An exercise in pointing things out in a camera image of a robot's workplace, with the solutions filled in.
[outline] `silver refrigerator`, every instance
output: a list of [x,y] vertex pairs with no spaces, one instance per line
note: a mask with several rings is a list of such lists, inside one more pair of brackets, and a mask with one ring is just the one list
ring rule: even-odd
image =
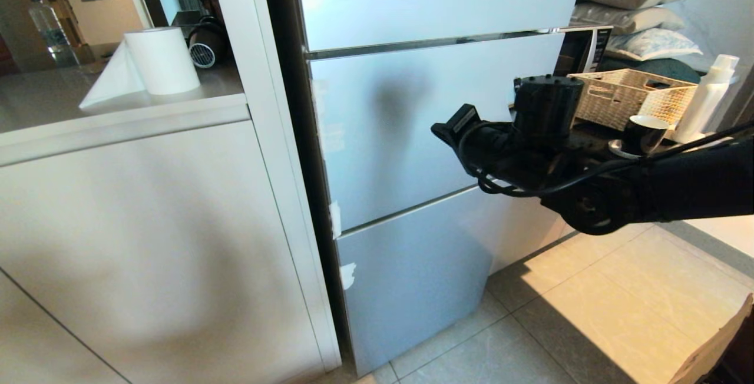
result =
[[430,126],[464,102],[508,119],[514,78],[554,70],[574,1],[267,0],[359,375],[479,303],[515,204],[476,188]]

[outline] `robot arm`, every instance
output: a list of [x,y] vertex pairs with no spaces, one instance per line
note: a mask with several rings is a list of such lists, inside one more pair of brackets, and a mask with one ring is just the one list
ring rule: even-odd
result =
[[432,126],[486,193],[539,197],[587,234],[629,223],[754,213],[754,137],[688,151],[754,122],[644,158],[606,160],[595,155],[592,142],[570,132],[581,81],[547,75],[514,84],[514,122],[482,121],[464,104],[447,123]]

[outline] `black mug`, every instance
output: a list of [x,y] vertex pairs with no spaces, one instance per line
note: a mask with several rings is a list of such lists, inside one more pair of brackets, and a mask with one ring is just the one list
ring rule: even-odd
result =
[[632,155],[648,155],[660,145],[668,127],[669,123],[654,116],[631,116],[623,129],[623,143],[620,149]]

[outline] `plastic bottle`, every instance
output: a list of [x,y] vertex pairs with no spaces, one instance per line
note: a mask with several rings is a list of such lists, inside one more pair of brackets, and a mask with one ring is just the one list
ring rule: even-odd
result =
[[29,16],[32,17],[39,34],[45,40],[49,53],[60,53],[70,49],[70,43],[57,19],[55,10],[44,4],[42,0],[30,1],[32,5],[29,7]]
[[706,123],[713,115],[722,97],[730,86],[730,78],[733,76],[738,57],[720,54],[709,72],[701,78],[697,91],[694,92],[694,98],[683,113],[676,131],[671,137],[678,143],[690,143],[699,140],[705,135],[702,129],[705,129]]

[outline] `tile floor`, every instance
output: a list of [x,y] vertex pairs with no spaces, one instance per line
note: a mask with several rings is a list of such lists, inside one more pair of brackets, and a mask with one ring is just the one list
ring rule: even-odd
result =
[[754,279],[652,224],[574,234],[488,279],[476,312],[356,380],[315,384],[666,383]]

